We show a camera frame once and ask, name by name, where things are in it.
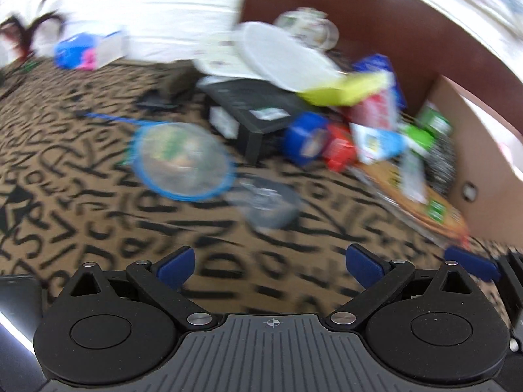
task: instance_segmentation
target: brown wooden headboard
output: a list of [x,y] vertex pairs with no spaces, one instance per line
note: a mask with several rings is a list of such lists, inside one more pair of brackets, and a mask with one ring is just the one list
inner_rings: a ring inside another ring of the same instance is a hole
[[340,31],[338,48],[352,60],[389,56],[416,113],[438,74],[475,94],[523,133],[523,83],[465,30],[420,0],[245,0],[242,21],[273,22],[314,7]]

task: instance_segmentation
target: dark red object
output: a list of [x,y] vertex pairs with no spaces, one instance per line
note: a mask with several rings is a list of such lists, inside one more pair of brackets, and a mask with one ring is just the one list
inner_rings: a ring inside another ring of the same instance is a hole
[[341,172],[358,159],[356,148],[352,143],[350,130],[346,126],[329,124],[327,129],[330,140],[323,151],[323,158],[331,171]]

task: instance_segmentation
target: cardboard box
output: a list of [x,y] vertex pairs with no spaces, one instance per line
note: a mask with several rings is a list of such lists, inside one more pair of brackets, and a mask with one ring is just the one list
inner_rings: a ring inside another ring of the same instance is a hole
[[457,178],[448,201],[465,217],[470,234],[523,246],[523,136],[448,78],[436,82],[426,103],[453,127]]

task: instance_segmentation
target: blue gripper pad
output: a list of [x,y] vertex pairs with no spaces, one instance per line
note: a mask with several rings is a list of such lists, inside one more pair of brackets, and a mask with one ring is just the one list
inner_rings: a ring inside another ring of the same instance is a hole
[[153,264],[151,272],[171,289],[179,289],[194,273],[196,256],[194,249],[187,246]]
[[345,252],[345,263],[347,271],[361,284],[365,289],[375,284],[385,276],[383,267],[362,253],[355,246],[349,246]]
[[456,261],[471,275],[485,282],[497,282],[501,278],[498,265],[492,259],[483,258],[457,246],[445,250],[447,261]]

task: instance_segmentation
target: black box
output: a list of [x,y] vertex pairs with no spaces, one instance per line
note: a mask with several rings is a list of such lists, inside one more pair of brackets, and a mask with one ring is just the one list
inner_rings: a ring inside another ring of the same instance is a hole
[[206,94],[203,116],[250,165],[278,153],[287,127],[318,109],[267,81],[237,79],[200,89]]

